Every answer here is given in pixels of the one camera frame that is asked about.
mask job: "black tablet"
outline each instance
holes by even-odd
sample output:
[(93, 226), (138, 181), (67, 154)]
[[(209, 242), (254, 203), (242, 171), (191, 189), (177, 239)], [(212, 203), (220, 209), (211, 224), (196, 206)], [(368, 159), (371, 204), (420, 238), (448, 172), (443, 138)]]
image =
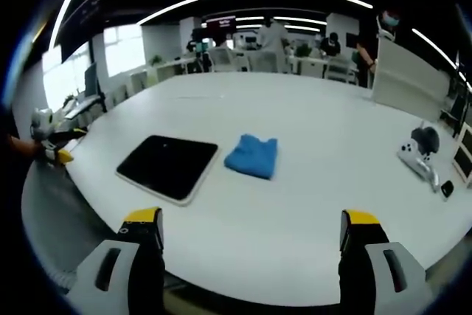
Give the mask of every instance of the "black tablet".
[(217, 150), (216, 144), (149, 136), (117, 174), (178, 203), (190, 197)]

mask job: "floor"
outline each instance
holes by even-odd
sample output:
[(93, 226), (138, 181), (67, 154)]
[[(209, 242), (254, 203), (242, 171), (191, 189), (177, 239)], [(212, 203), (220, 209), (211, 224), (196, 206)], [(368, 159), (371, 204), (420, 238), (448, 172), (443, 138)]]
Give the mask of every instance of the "floor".
[[(437, 296), (454, 279), (462, 264), (472, 255), (472, 232), (469, 232), (443, 259), (426, 272), (426, 281)], [(251, 309), (254, 314), (339, 314), (337, 305), (323, 308), (284, 309), (252, 305), (231, 300), (192, 286), (166, 291), (164, 304), (173, 315), (241, 314)]]

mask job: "white partition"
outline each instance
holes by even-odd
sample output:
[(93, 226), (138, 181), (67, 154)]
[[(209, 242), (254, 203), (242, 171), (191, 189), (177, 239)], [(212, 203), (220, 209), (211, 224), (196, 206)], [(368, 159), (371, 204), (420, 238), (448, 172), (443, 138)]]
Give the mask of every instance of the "white partition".
[(415, 116), (437, 121), (448, 93), (448, 78), (409, 50), (379, 40), (372, 99)]

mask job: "game controller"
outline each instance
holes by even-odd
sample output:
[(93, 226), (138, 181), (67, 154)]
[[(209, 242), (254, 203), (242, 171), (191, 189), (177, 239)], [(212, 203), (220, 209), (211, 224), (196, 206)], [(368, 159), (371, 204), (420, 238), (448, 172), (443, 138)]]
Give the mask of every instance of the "game controller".
[[(414, 130), (412, 132), (412, 137), (421, 135), (421, 132), (418, 131), (420, 129), (422, 128)], [(427, 131), (428, 134), (431, 134), (431, 129), (433, 128), (429, 128)], [(411, 138), (404, 142), (397, 152), (400, 160), (421, 178), (428, 181), (435, 193), (440, 190), (441, 186), (440, 178), (431, 164), (431, 155), (436, 153), (438, 149), (439, 140), (436, 139), (436, 137), (434, 138), (434, 144), (427, 148), (425, 145), (421, 145), (416, 139)]]

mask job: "folded blue towel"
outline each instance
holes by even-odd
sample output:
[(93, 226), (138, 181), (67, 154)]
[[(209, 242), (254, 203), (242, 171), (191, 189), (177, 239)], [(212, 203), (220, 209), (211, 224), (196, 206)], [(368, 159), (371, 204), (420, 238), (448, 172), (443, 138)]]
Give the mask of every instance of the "folded blue towel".
[(270, 179), (274, 175), (277, 139), (261, 142), (244, 134), (237, 147), (224, 159), (224, 166), (239, 173)]

